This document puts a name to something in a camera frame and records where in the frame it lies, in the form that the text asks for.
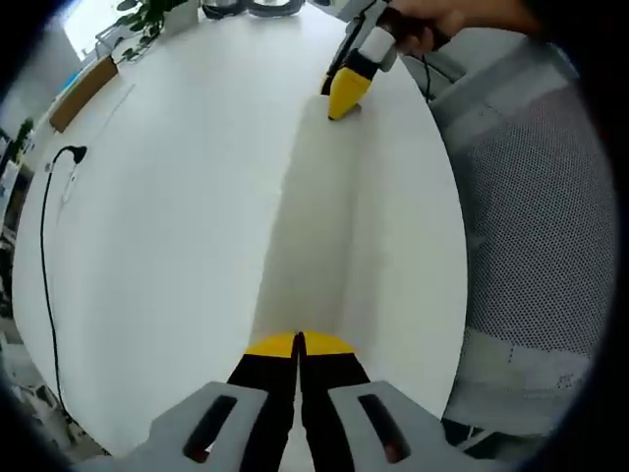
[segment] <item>black cable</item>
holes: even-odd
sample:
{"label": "black cable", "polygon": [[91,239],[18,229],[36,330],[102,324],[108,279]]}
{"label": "black cable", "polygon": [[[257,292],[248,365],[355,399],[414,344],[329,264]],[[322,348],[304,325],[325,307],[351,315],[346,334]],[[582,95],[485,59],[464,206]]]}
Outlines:
{"label": "black cable", "polygon": [[431,79],[430,79],[430,67],[429,67],[429,63],[426,60],[426,54],[422,54],[422,62],[424,63],[424,70],[426,71],[426,92],[424,93],[424,99],[426,100],[426,103],[429,103]]}
{"label": "black cable", "polygon": [[59,394],[59,404],[63,412],[70,416],[68,410],[66,409],[66,405],[63,402],[63,395],[61,394],[61,382],[59,381],[59,350],[57,348],[57,331],[55,330],[55,322],[52,318],[52,309],[50,307],[50,293],[48,291],[48,276],[46,275],[46,258],[43,249],[43,224],[46,216],[46,203],[48,202],[48,190],[50,190],[50,181],[52,180],[52,172],[55,169],[55,163],[57,159],[63,154],[66,150],[69,150],[74,155],[75,164],[80,163],[83,158],[86,156],[87,147],[76,147],[76,146],[65,146],[59,149],[57,155],[52,159],[52,163],[50,164],[50,169],[48,170],[48,181],[46,182],[46,190],[43,193],[43,203],[41,205],[41,224],[39,226],[39,251],[41,253],[41,271],[43,274],[43,290],[46,296],[46,308],[48,309],[48,319],[50,320],[50,330],[52,332],[52,353],[54,356],[55,362],[55,382],[57,383],[57,392]]}

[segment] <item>window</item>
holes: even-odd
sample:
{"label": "window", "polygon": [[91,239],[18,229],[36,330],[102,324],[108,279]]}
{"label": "window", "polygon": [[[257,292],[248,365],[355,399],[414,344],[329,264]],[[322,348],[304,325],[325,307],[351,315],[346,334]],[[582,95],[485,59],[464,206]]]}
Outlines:
{"label": "window", "polygon": [[61,14],[64,31],[82,61],[94,49],[95,36],[129,12],[116,7],[122,0],[75,0]]}

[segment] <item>cardboard box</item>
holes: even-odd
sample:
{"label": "cardboard box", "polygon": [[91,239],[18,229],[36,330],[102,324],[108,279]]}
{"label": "cardboard box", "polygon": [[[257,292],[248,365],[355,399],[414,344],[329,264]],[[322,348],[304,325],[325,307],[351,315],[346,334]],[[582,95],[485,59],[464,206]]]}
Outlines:
{"label": "cardboard box", "polygon": [[89,65],[53,105],[50,126],[63,133],[91,98],[117,74],[118,67],[111,56]]}

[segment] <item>gray office chair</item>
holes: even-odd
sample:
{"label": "gray office chair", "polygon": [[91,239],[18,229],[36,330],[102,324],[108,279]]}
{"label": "gray office chair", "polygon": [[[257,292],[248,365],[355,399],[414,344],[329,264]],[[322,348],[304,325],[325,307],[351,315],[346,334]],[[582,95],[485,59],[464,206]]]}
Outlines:
{"label": "gray office chair", "polygon": [[[474,128],[478,120],[465,115],[474,115],[474,102],[492,89],[487,81],[496,80],[496,70],[499,81],[515,80],[548,52],[523,47],[515,53],[520,59],[505,58],[485,79],[469,78],[467,88],[437,100],[439,127],[462,119]],[[444,417],[508,435],[546,435],[583,385],[610,308],[617,250],[612,177],[574,85],[493,118],[489,129],[478,126],[450,153],[470,295]]]}

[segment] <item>table surface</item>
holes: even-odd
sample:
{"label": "table surface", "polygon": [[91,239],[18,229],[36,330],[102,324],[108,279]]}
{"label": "table surface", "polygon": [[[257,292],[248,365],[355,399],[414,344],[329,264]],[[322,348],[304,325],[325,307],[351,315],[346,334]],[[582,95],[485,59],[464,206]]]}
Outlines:
{"label": "table surface", "polygon": [[[72,159],[55,168],[44,244],[64,400],[109,452],[128,452],[156,416],[226,380],[246,349],[300,117],[344,28],[310,5],[292,18],[202,22],[124,66],[50,143],[21,217],[15,318],[56,391],[38,249],[43,168],[62,145],[87,145],[64,204]],[[376,77],[361,113],[379,170],[359,206],[369,214],[377,201],[379,220],[358,228],[370,249],[353,253],[350,275],[369,271],[369,293],[349,286],[339,333],[373,380],[440,417],[467,301],[457,189],[401,61]]]}

